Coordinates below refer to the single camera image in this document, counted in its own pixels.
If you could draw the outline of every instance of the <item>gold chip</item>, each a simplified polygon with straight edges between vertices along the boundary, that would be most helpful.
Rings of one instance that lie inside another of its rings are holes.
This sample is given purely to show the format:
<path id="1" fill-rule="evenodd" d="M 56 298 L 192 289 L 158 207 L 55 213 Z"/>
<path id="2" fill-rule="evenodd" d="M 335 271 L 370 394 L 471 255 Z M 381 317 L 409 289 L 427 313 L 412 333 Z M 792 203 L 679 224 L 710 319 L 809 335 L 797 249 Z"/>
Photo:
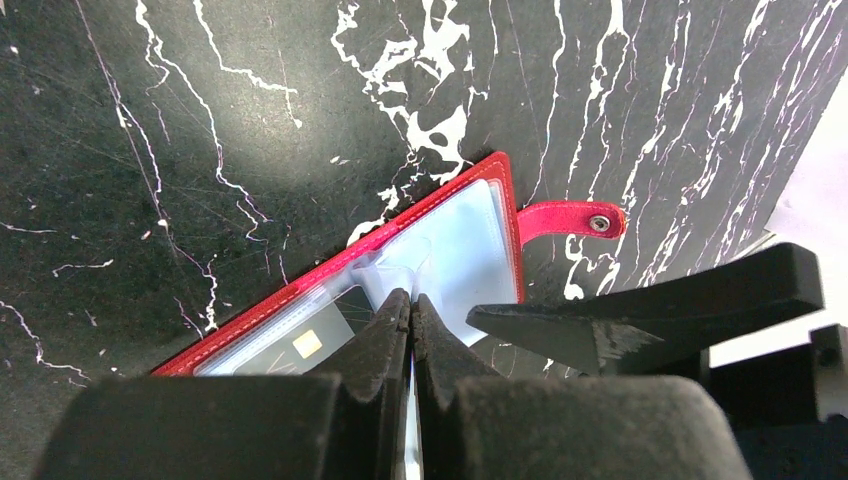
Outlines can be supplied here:
<path id="1" fill-rule="evenodd" d="M 294 348 L 297 349 L 297 353 L 304 359 L 309 358 L 310 355 L 322 347 L 321 340 L 318 340 L 318 335 L 315 335 L 314 330 L 309 330 L 297 337 L 293 343 Z"/>

